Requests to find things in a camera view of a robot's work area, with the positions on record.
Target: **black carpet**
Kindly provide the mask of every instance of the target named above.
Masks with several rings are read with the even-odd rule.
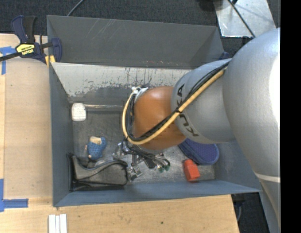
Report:
[[[0,0],[0,33],[11,33],[11,20],[37,16],[35,34],[47,34],[46,15],[66,16],[80,0]],[[267,0],[276,27],[280,27],[280,0]],[[86,0],[71,16],[217,26],[211,0]],[[223,48],[234,55],[245,43],[222,38]],[[241,233],[268,233],[260,199],[247,194],[239,222]]]

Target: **gray bin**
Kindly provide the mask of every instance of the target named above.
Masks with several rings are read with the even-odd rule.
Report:
[[[216,27],[59,16],[47,19],[48,37],[59,37],[63,44],[61,62],[49,69],[54,206],[261,190],[233,141],[217,145],[218,162],[200,166],[196,183],[186,181],[182,170],[186,157],[176,146],[165,151],[171,162],[167,172],[142,166],[143,175],[124,187],[71,192],[67,155],[84,155],[89,137],[102,135],[108,143],[103,159],[111,159],[123,139],[120,116],[132,86],[175,85],[191,69],[218,60],[223,49]],[[90,105],[86,121],[71,120],[74,102]]]

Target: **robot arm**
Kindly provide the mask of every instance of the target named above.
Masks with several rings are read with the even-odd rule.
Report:
[[[280,29],[253,39],[232,59],[187,73],[174,88],[134,97],[123,114],[129,142],[159,154],[185,138],[204,144],[236,139],[281,227]]]

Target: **clamp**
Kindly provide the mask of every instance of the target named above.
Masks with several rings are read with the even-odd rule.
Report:
[[[34,37],[34,23],[37,17],[35,16],[17,16],[11,22],[12,29],[15,35],[19,38],[20,44],[15,47],[16,52],[0,57],[0,62],[14,57],[32,58],[39,60],[46,64],[45,48],[53,47],[53,56],[55,61],[60,61],[62,57],[62,45],[59,38],[52,38],[51,42],[42,44],[40,37],[40,44],[35,42]]]

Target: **white object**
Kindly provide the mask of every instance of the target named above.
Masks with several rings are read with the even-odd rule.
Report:
[[[66,214],[49,215],[48,233],[67,233]]]
[[[87,118],[86,107],[83,103],[74,103],[72,106],[72,120],[82,122]]]

